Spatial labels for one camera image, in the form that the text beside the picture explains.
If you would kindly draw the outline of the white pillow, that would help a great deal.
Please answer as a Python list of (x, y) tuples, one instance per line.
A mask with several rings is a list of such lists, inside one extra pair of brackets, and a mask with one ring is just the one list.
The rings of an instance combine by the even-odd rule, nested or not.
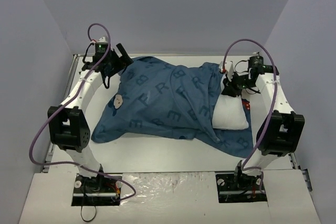
[(220, 94), (214, 107), (212, 127), (219, 130), (245, 130), (249, 127), (242, 98)]

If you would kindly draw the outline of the blue letter print pillowcase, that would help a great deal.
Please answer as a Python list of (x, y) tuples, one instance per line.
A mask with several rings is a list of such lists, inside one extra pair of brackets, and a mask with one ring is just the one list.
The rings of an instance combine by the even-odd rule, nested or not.
[(223, 76), (216, 63), (199, 67), (172, 65), (156, 57), (136, 57), (119, 72), (116, 94), (107, 103), (91, 135), (107, 143), (125, 133), (198, 139), (224, 153), (245, 158), (253, 149), (250, 111), (242, 99), (249, 127), (212, 127)]

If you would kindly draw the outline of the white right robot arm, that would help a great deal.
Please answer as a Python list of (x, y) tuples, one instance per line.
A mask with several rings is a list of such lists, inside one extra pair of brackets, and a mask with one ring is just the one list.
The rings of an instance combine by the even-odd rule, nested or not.
[(265, 65), (263, 57), (250, 57), (247, 70), (242, 73), (236, 72), (231, 61), (223, 63), (220, 71), (225, 75), (223, 94), (237, 97), (244, 89), (257, 91), (268, 111), (257, 132), (252, 153), (233, 175), (234, 185), (244, 189), (251, 184), (252, 176), (260, 176), (271, 162), (296, 150), (305, 119), (290, 106), (277, 67)]

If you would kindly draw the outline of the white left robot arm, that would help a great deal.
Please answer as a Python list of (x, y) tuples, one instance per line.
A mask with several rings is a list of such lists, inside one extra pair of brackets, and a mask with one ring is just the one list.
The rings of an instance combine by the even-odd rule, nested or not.
[(84, 61), (80, 77), (67, 98), (59, 106), (48, 110), (50, 140), (65, 151), (78, 167), (79, 175), (87, 179), (87, 186), (101, 191), (106, 185), (101, 164), (89, 146), (91, 137), (85, 118), (86, 109), (99, 87), (110, 87), (110, 78), (133, 63), (121, 43), (116, 45), (121, 55), (108, 47), (107, 42), (95, 43), (92, 61)]

